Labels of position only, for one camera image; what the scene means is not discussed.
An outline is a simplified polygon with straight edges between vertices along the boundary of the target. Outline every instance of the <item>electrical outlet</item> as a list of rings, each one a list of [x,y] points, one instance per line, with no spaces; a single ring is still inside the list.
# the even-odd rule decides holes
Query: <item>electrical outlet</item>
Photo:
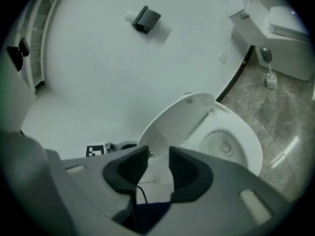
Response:
[[[228,56],[224,52],[221,52],[221,54],[219,55],[219,59],[221,60],[223,64],[225,64],[225,62],[227,61],[227,58]]]

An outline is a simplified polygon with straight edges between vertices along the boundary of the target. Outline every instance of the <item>black baseboard strip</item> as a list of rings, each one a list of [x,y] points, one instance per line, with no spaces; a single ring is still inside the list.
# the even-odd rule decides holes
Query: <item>black baseboard strip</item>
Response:
[[[230,90],[232,89],[232,87],[235,85],[235,83],[237,82],[237,80],[239,79],[239,77],[241,76],[242,72],[244,71],[250,57],[252,56],[252,53],[255,49],[254,45],[251,45],[248,52],[246,53],[246,56],[240,66],[240,68],[238,69],[238,71],[236,72],[236,74],[234,75],[234,77],[232,78],[232,80],[230,81],[230,83],[227,85],[227,87],[223,90],[223,92],[219,95],[219,97],[216,99],[217,102],[221,102],[223,101],[223,99],[226,97],[226,95],[228,94],[228,92],[230,92]]]

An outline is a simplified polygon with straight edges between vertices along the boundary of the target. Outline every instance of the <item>gray tile floor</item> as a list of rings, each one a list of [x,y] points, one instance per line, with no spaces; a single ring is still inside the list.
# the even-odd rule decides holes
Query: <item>gray tile floor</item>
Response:
[[[266,73],[254,52],[221,103],[257,135],[264,153],[260,177],[292,201],[303,193],[315,168],[315,83],[275,72],[278,88],[267,89]]]

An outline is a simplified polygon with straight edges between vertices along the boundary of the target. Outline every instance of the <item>black toilet paper holder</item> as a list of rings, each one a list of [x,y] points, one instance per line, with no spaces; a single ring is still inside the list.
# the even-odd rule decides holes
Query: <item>black toilet paper holder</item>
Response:
[[[136,19],[133,21],[132,26],[144,34],[148,34],[158,22],[160,14],[155,11],[149,10],[148,6],[144,6]]]

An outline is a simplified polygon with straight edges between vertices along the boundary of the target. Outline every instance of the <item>toilet seat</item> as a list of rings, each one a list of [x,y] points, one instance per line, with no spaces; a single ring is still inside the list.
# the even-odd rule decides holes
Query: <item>toilet seat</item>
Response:
[[[150,159],[166,156],[169,146],[201,152],[203,141],[216,131],[225,131],[238,142],[248,170],[259,175],[263,156],[258,138],[239,116],[208,93],[188,94],[167,107],[144,130],[138,145],[149,146]]]

